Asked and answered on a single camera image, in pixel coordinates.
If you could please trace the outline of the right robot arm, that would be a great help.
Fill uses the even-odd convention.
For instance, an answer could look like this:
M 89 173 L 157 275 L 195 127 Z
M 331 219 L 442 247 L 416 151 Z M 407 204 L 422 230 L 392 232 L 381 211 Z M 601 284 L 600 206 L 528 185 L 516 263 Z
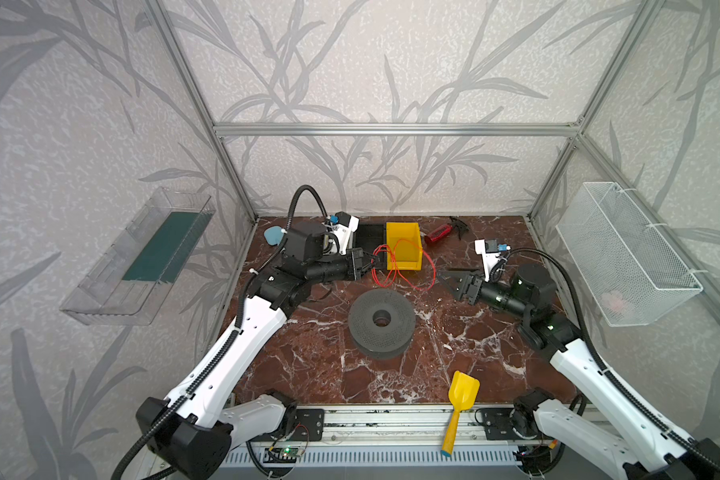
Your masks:
M 536 389 L 515 401 L 520 434 L 558 440 L 612 479 L 720 479 L 720 447 L 671 422 L 604 361 L 581 307 L 574 307 L 573 319 L 554 309 L 558 286 L 542 264 L 522 264 L 509 281 L 501 280 L 513 254 L 499 253 L 488 271 L 442 270 L 437 280 L 457 301 L 483 303 L 514 317 L 526 344 L 616 430 L 609 433 Z

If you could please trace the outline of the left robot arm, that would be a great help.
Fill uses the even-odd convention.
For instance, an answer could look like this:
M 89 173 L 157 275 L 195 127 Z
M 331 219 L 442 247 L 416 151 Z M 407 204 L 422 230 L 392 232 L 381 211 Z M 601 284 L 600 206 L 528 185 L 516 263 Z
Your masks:
M 289 404 L 263 394 L 236 407 L 225 406 L 250 364 L 316 284 L 361 279 L 370 269 L 362 248 L 352 244 L 358 218 L 327 213 L 316 189 L 293 194 L 283 237 L 273 254 L 250 272 L 232 323 L 195 368 L 164 398 L 147 398 L 136 413 L 140 437 L 112 476 L 120 479 L 144 448 L 167 463 L 156 473 L 208 479 L 228 452 L 259 435 L 278 430 Z

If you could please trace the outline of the grey cable spool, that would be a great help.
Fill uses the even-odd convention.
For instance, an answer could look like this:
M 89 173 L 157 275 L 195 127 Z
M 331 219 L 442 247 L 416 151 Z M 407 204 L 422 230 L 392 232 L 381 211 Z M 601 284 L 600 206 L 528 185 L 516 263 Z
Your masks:
M 402 294 L 369 290 L 351 305 L 348 315 L 351 339 L 364 355 L 387 360 L 401 356 L 413 340 L 416 313 Z

